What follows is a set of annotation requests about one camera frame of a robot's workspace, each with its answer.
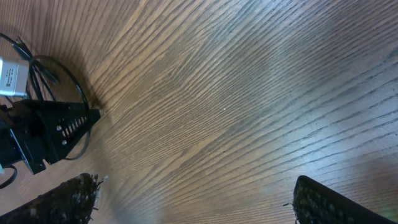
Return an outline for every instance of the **wooden table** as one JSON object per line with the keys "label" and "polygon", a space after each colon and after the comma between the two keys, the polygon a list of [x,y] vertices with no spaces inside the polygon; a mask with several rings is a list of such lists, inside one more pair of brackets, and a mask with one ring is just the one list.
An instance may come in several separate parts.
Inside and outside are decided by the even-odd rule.
{"label": "wooden table", "polygon": [[103,111],[81,159],[18,163],[0,213],[89,172],[92,223],[293,223],[307,175],[398,221],[396,0],[1,0],[0,32]]}

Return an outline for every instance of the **wood grain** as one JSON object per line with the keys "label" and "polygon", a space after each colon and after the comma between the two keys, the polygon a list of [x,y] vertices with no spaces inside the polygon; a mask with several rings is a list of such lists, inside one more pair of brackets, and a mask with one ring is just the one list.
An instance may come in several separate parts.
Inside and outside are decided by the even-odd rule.
{"label": "wood grain", "polygon": [[[282,205],[308,175],[398,222],[397,12],[387,0],[1,0],[0,31],[70,67],[103,117],[78,161],[35,176],[18,164],[0,213],[90,172],[109,175],[92,223],[293,223]],[[66,78],[57,98],[78,99]]]}

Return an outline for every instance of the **wooden surface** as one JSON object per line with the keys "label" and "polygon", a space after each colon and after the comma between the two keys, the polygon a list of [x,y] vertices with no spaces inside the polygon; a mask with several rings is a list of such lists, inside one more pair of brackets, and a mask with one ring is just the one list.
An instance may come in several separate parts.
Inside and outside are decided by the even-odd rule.
{"label": "wooden surface", "polygon": [[80,160],[19,163],[0,213],[90,172],[92,223],[294,223],[308,175],[398,221],[396,0],[0,0],[0,32],[103,110]]}

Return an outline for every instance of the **white device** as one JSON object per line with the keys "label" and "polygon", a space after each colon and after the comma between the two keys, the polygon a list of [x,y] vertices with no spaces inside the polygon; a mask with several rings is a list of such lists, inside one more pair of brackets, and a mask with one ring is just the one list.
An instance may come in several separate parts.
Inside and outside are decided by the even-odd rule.
{"label": "white device", "polygon": [[0,56],[0,95],[25,96],[29,63]]}

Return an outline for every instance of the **gray connector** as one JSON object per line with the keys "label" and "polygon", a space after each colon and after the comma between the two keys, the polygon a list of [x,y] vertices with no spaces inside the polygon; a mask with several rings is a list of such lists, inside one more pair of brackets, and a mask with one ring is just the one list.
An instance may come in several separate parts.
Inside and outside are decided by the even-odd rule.
{"label": "gray connector", "polygon": [[0,95],[25,96],[29,63],[0,56]]}

